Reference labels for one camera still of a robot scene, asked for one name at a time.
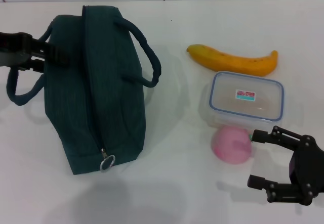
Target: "plastic food container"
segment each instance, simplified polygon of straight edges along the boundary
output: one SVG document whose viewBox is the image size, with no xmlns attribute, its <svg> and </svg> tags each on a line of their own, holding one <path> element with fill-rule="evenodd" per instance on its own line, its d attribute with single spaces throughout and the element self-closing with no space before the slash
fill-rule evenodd
<svg viewBox="0 0 324 224">
<path fill-rule="evenodd" d="M 205 114 L 209 125 L 225 124 L 267 131 L 281 125 L 285 90 L 278 81 L 219 72 L 209 92 Z"/>
</svg>

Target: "lunch bag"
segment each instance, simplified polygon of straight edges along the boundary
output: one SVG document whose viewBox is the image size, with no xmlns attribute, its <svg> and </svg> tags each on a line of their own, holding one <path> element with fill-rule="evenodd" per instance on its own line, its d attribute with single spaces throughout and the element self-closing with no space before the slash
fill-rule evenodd
<svg viewBox="0 0 324 224">
<path fill-rule="evenodd" d="M 147 54 L 153 78 L 142 68 L 130 32 Z M 11 67 L 7 94 L 21 106 L 43 87 L 45 112 L 56 129 L 73 174 L 106 171 L 135 160 L 143 149 L 143 86 L 154 87 L 160 62 L 141 31 L 118 8 L 84 6 L 82 16 L 60 15 L 38 40 L 63 51 L 68 67 L 48 63 L 32 90 L 16 95 L 18 68 Z"/>
</svg>

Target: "bag handle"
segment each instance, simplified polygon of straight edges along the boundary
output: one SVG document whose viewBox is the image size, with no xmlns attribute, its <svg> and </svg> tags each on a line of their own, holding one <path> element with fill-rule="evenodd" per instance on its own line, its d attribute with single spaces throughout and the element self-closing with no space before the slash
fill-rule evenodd
<svg viewBox="0 0 324 224">
<path fill-rule="evenodd" d="M 45 42 L 51 35 L 52 25 L 47 28 L 46 32 L 38 41 Z M 26 94 L 16 95 L 17 82 L 18 82 L 19 70 L 17 66 L 11 67 L 7 80 L 7 95 L 9 99 L 18 106 L 27 104 L 33 97 L 35 97 L 39 91 L 45 85 L 45 76 L 41 75 L 35 83 L 34 87 Z"/>
<path fill-rule="evenodd" d="M 146 87 L 155 87 L 158 83 L 158 78 L 161 75 L 161 63 L 158 59 L 158 57 L 155 55 L 154 51 L 150 48 L 150 46 L 147 44 L 147 40 L 145 36 L 142 34 L 142 32 L 130 21 L 126 20 L 125 18 L 121 17 L 115 17 L 114 23 L 116 25 L 122 26 L 125 29 L 127 29 L 129 32 L 133 34 L 133 36 L 137 39 L 137 41 L 140 43 L 140 46 L 144 50 L 145 54 L 149 58 L 152 68 L 153 68 L 153 78 L 152 81 L 148 81 L 143 77 L 139 77 L 136 75 L 131 74 L 124 74 L 123 78 L 131 80 L 131 81 L 137 81 L 143 86 Z"/>
</svg>

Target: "yellow banana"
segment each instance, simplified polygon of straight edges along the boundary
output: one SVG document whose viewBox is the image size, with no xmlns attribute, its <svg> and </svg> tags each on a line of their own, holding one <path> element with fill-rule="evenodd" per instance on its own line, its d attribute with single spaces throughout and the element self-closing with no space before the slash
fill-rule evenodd
<svg viewBox="0 0 324 224">
<path fill-rule="evenodd" d="M 272 72 L 278 61 L 278 52 L 261 58 L 232 56 L 202 44 L 193 44 L 187 48 L 191 57 L 214 71 L 231 71 L 253 76 L 266 76 Z"/>
</svg>

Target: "sticker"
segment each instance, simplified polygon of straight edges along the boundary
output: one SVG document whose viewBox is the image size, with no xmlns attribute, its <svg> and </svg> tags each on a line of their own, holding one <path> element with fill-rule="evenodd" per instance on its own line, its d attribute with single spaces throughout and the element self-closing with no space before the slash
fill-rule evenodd
<svg viewBox="0 0 324 224">
<path fill-rule="evenodd" d="M 236 90 L 235 98 L 254 102 L 255 101 L 255 92 Z"/>
</svg>

